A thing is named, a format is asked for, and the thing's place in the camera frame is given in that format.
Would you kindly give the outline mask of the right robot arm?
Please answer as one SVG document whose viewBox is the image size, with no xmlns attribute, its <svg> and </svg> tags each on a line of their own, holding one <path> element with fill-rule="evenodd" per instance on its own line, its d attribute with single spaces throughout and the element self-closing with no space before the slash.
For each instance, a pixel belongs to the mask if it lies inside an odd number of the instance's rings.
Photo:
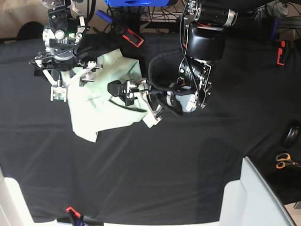
<svg viewBox="0 0 301 226">
<path fill-rule="evenodd" d="M 77 8 L 80 3 L 80 0 L 42 1 L 48 9 L 48 23 L 42 33 L 45 52 L 39 52 L 29 63 L 35 67 L 36 76 L 44 76 L 50 83 L 51 101 L 66 102 L 72 83 L 78 81 L 84 86 L 94 82 L 95 73 L 103 69 L 97 59 L 88 59 L 90 49 L 81 48 L 96 1 L 87 2 L 86 13 Z"/>
</svg>

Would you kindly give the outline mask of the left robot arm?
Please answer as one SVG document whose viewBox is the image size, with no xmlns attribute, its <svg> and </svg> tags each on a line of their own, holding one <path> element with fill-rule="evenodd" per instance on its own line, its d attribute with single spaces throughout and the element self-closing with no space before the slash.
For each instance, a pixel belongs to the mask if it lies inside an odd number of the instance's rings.
<svg viewBox="0 0 301 226">
<path fill-rule="evenodd" d="M 180 18 L 180 50 L 158 54 L 149 63 L 147 78 L 112 81 L 107 86 L 108 92 L 126 106 L 133 105 L 135 100 L 142 102 L 151 116 L 146 121 L 149 127 L 161 121 L 164 110 L 181 117 L 204 108 L 211 94 L 212 67 L 224 52 L 223 29 L 233 26 L 237 16 L 232 9 L 205 5 L 199 0 L 187 1 Z M 154 64 L 175 54 L 183 55 L 177 79 L 159 83 L 153 76 Z"/>
</svg>

